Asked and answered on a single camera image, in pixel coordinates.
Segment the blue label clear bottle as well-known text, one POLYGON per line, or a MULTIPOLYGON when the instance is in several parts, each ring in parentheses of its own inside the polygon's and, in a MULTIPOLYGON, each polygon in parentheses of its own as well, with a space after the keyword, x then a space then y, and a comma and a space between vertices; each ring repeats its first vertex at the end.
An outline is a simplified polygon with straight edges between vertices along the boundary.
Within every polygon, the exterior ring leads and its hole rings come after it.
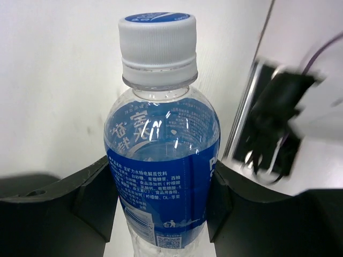
POLYGON ((118 23, 122 80, 104 143, 135 256, 197 256, 220 146, 198 78, 196 18, 134 14, 118 23))

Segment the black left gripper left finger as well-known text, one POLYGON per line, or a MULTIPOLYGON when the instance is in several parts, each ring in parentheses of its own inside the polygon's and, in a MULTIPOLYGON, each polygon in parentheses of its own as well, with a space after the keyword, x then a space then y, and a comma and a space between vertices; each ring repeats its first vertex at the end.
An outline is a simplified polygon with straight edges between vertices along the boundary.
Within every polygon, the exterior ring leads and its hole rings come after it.
POLYGON ((1 178, 1 256, 103 256, 117 197, 106 157, 63 179, 1 178))

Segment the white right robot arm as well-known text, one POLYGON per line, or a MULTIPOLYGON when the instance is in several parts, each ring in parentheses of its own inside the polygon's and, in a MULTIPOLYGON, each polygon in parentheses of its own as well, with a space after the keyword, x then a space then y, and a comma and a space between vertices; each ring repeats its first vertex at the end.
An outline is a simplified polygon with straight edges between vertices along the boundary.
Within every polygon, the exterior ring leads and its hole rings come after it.
POLYGON ((262 82, 254 90, 238 149, 248 155, 244 162, 251 166, 254 177, 272 185, 290 174, 305 136, 341 145, 342 127, 325 122, 322 114, 313 124, 305 124, 303 119, 290 123, 302 113, 299 102, 306 92, 324 78, 308 69, 278 71, 274 66, 269 75, 262 76, 258 67, 265 68, 265 64, 255 61, 251 69, 249 85, 255 79, 262 82))

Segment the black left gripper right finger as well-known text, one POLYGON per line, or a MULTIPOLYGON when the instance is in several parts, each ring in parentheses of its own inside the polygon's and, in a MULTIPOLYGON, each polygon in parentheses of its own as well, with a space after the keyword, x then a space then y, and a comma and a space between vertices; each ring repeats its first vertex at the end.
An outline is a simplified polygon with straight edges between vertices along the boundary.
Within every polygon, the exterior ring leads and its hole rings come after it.
POLYGON ((342 256, 342 190, 289 196, 218 162, 207 227, 217 256, 342 256))

